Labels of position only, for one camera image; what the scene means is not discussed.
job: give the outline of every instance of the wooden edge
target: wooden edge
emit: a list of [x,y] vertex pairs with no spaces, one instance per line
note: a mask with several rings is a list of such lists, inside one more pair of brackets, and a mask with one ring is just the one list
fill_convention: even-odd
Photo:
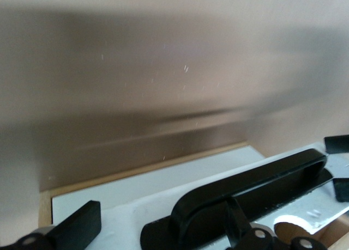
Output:
[[52,196],[51,191],[47,190],[40,193],[38,225],[40,228],[50,224],[52,224]]
[[326,228],[325,233],[322,233],[318,240],[325,246],[330,247],[349,233],[349,219],[344,214],[326,226]]
[[348,250],[349,249],[349,233],[342,236],[336,243],[331,245],[328,250]]
[[91,186],[96,186],[96,185],[101,185],[108,182],[116,181],[122,178],[128,178],[133,175],[144,174],[146,172],[154,171],[160,168],[174,166],[176,164],[192,161],[198,158],[227,152],[229,150],[245,147],[247,145],[249,145],[247,142],[235,143],[225,147],[215,148],[215,149],[191,154],[188,156],[182,156],[182,157],[174,158],[171,160],[150,164],[148,166],[131,169],[128,171],[124,171],[124,172],[120,172],[112,175],[103,176],[101,178],[95,178],[95,179],[79,182],[76,184],[62,186],[58,188],[53,188],[51,190],[43,191],[40,193],[39,227],[45,227],[47,225],[52,224],[52,198],[53,197],[60,196],[61,194],[66,194],[66,193],[74,192],[77,190],[81,190],[84,188],[88,188]]

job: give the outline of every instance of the brushed metal surface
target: brushed metal surface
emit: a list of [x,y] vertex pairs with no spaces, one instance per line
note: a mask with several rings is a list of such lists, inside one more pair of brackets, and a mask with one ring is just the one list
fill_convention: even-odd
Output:
[[348,133],[347,2],[0,0],[2,213],[38,187]]

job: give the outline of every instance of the black plastic piece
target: black plastic piece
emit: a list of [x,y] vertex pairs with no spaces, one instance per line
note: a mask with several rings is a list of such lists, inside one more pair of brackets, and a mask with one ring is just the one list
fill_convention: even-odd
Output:
[[184,195],[171,216],[145,225],[143,250],[196,249],[225,234],[226,201],[234,196],[253,221],[333,177],[323,169],[326,156],[315,149],[199,187]]
[[84,250],[101,231],[100,202],[89,201],[46,237],[55,250]]
[[324,142],[329,154],[349,153],[349,135],[325,137]]
[[225,233],[230,245],[235,246],[252,227],[235,198],[228,198],[226,202]]
[[349,202],[349,178],[335,178],[333,185],[337,201]]
[[[306,240],[306,241],[310,242],[311,248],[307,248],[307,247],[302,246],[302,244],[301,244],[302,240]],[[309,237],[296,237],[296,238],[292,239],[291,250],[308,250],[308,249],[327,250],[327,248],[323,244],[321,244],[320,242],[318,242],[312,238],[309,238]]]
[[[256,236],[256,232],[263,232],[264,238]],[[271,250],[273,247],[274,239],[264,229],[253,228],[247,232],[247,234],[239,241],[234,248],[228,248],[231,250]]]
[[0,250],[84,250],[100,230],[100,202],[89,201],[46,235],[32,233]]

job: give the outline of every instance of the white foam insert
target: white foam insert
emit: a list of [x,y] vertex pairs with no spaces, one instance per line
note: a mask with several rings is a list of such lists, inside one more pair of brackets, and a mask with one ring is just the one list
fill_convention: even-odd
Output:
[[[54,220],[59,223],[87,201],[99,200],[103,208],[102,231],[86,249],[141,249],[139,242],[143,226],[168,216],[185,193],[309,148],[324,153],[323,145],[316,143],[263,159],[252,147],[244,147],[66,194],[53,199]],[[343,177],[349,176],[347,166],[348,159],[330,155],[326,167],[335,177]],[[273,229],[276,222],[288,221],[314,233],[347,210],[349,203],[336,202],[332,183],[329,183],[257,222]],[[223,237],[204,249],[218,250],[228,246],[227,238]]]

